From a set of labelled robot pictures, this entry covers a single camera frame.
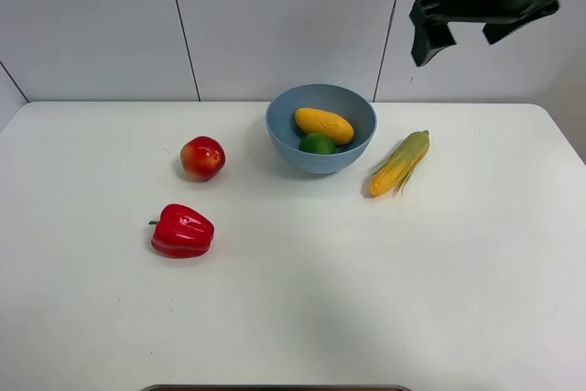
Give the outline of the green lime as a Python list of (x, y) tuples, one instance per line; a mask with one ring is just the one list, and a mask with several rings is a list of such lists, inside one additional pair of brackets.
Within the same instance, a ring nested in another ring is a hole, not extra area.
[(334, 141), (330, 137), (319, 132), (305, 135), (299, 142), (298, 149), (316, 155), (331, 155), (336, 152)]

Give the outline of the yellow mango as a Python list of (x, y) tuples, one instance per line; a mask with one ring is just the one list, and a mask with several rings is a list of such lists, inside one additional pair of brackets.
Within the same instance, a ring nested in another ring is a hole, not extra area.
[(320, 133), (328, 136), (337, 146), (347, 145), (354, 138), (353, 126), (333, 112), (301, 107), (294, 113), (294, 119), (305, 134)]

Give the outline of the corn cob with husk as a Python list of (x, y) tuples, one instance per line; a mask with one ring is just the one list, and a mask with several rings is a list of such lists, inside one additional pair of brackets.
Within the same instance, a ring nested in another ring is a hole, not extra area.
[(429, 151), (429, 131), (417, 131), (408, 135), (390, 154), (373, 175), (369, 195), (379, 197), (392, 191), (402, 192), (415, 168)]

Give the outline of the blue plastic bowl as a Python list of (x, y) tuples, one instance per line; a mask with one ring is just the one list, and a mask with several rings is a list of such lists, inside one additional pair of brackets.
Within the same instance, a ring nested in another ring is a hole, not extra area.
[(370, 143), (374, 108), (359, 94), (328, 84), (302, 85), (267, 107), (266, 129), (291, 167), (329, 175), (350, 166)]

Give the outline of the red yellow apple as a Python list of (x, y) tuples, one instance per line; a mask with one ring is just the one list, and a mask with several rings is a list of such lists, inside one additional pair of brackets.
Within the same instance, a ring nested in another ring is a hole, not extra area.
[(179, 160), (189, 177), (207, 181), (224, 167), (226, 156), (218, 141), (208, 136), (198, 136), (183, 146)]

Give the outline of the red bell pepper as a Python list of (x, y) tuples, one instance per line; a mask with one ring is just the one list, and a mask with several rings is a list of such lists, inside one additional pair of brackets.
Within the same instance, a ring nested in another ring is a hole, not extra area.
[(192, 258), (206, 254), (215, 233), (213, 224), (185, 205), (172, 203), (160, 213), (153, 226), (151, 246), (159, 254), (171, 258)]

